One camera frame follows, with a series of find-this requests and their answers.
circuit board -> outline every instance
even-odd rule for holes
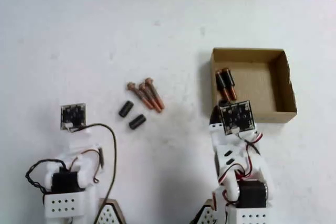
[[[219,108],[225,135],[255,129],[250,101],[229,103]]]
[[[77,128],[86,124],[85,103],[61,106],[61,130],[67,130],[67,125]]]

white plastic bracket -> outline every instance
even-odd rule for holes
[[[85,214],[86,193],[48,194],[45,196],[46,218],[69,218]]]

copper bolt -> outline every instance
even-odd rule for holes
[[[127,84],[127,88],[128,88],[129,90],[133,91],[134,94],[136,94],[136,96],[139,97],[139,99],[143,102],[143,104],[146,105],[146,107],[147,107],[148,109],[152,110],[152,109],[154,108],[154,107],[152,106],[152,104],[147,100],[145,94],[144,94],[142,91],[140,91],[139,89],[137,89],[137,88],[135,87],[135,83],[134,83],[134,82],[129,82],[129,83]]]
[[[235,81],[233,80],[233,77],[231,75],[231,70],[228,69],[228,68],[223,68],[222,69],[222,74],[223,74],[224,80],[227,82],[227,86],[230,89],[232,100],[236,101],[237,100],[237,95],[236,95],[236,91],[235,91],[235,88],[234,88]]]
[[[233,86],[230,87],[231,95],[232,95],[232,100],[236,101],[237,100],[237,95],[235,88]]]
[[[155,110],[160,113],[162,110],[160,109],[159,105],[156,103],[152,92],[149,90],[148,87],[146,87],[145,83],[139,84],[139,89],[147,95],[147,98],[149,99],[149,101],[151,102]]]
[[[163,110],[164,109],[164,104],[163,104],[163,101],[162,101],[161,97],[159,96],[159,93],[157,92],[156,88],[153,85],[153,79],[152,78],[147,78],[145,80],[145,83],[147,84],[147,86],[152,91],[152,93],[154,95],[154,98],[156,99],[156,102],[160,106],[161,110]]]
[[[225,101],[229,102],[231,101],[230,95],[227,91],[225,81],[223,80],[221,76],[221,71],[216,72],[216,83],[217,83],[217,89],[221,93],[222,97],[225,99]]]

open cardboard box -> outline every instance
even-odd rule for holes
[[[231,70],[239,101],[250,100],[255,122],[286,123],[297,114],[286,54],[282,49],[214,48],[213,105],[222,99],[216,70]]]

white 3d-printed part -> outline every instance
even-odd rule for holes
[[[227,207],[228,224],[270,224],[271,206],[266,208]]]
[[[117,214],[111,205],[104,206],[99,215],[98,224],[119,224]]]
[[[197,224],[214,224],[216,221],[211,207],[205,207]]]
[[[49,194],[45,196],[46,218],[68,218],[85,214],[86,193]]]

